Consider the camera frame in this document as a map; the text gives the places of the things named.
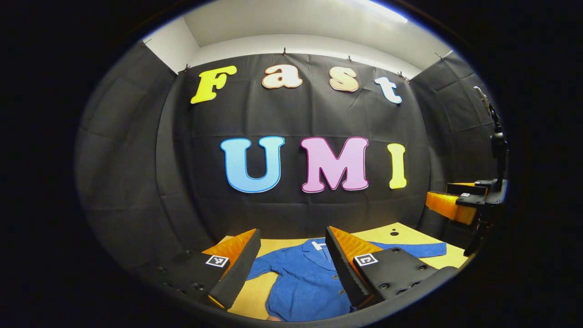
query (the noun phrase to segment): table surface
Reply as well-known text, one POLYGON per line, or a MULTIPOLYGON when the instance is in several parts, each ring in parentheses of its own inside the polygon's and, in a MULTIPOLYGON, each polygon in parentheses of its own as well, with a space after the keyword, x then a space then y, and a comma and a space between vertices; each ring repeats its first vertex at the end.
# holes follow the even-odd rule
MULTIPOLYGON (((394 223, 380 228, 375 228, 371 230, 355 232, 352 235, 362 238, 364 240, 369 240, 372 242, 380 242, 387 244, 429 244, 429 243, 440 243, 442 241, 429 237, 415 229, 409 228, 406 225, 400 223, 394 223), (391 232, 398 232, 396 236, 391 236, 391 232)), ((221 242, 232 238, 232 236, 226 236, 221 240, 221 242)), ((257 257, 263 256, 274 250, 282 249, 284 247, 297 246, 304 243, 308 238, 304 239, 261 239, 261 248, 257 253, 257 257)), ((441 269, 446 266, 452 266, 459 268, 466 262, 468 258, 463 255, 463 249, 455 247, 453 245, 447 244, 447 253, 443 256, 436 257, 426 257, 420 259, 421 261, 429 264, 430 266, 441 269)), ((245 282, 245 285, 241 289, 237 299, 233 306, 229 309, 229 312, 236 313, 238 315, 253 317, 256 319, 266 319, 269 314, 265 309, 265 302, 271 293, 271 287, 278 278, 278 274, 275 272, 266 273, 260 275, 255 279, 251 279, 245 282)))

